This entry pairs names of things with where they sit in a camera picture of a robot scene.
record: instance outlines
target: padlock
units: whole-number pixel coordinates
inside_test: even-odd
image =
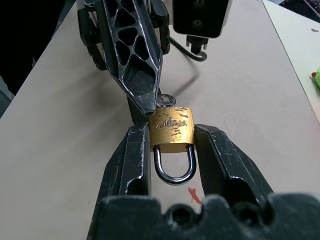
[[[157,175],[164,182],[180,185],[189,181],[196,173],[197,163],[194,150],[195,127],[191,109],[182,106],[157,108],[149,117],[150,147],[154,154]],[[161,153],[187,152],[189,167],[181,177],[172,177],[162,167]]]

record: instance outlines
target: scratched gold surface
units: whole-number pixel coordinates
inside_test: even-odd
[[[186,152],[195,144],[194,120],[191,108],[171,106],[157,108],[149,118],[150,146],[159,146],[162,153]]]

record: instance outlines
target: red mark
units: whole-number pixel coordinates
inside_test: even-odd
[[[196,194],[196,189],[192,188],[192,187],[188,187],[188,191],[191,194],[192,199],[194,199],[197,204],[201,204],[201,201],[200,201],[200,199],[198,198],[198,196]]]

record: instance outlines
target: beige table surface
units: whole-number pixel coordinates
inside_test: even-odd
[[[108,159],[132,125],[124,93],[96,69],[79,37],[73,8],[0,119],[2,240],[84,240]],[[179,42],[185,37],[171,32]],[[198,80],[176,95],[195,123],[223,129],[277,192],[320,193],[320,125],[260,0],[234,0]],[[194,72],[174,48],[160,87],[173,94]],[[186,156],[166,156],[172,175]],[[199,174],[162,183],[152,166],[152,195],[165,211],[203,197]]]

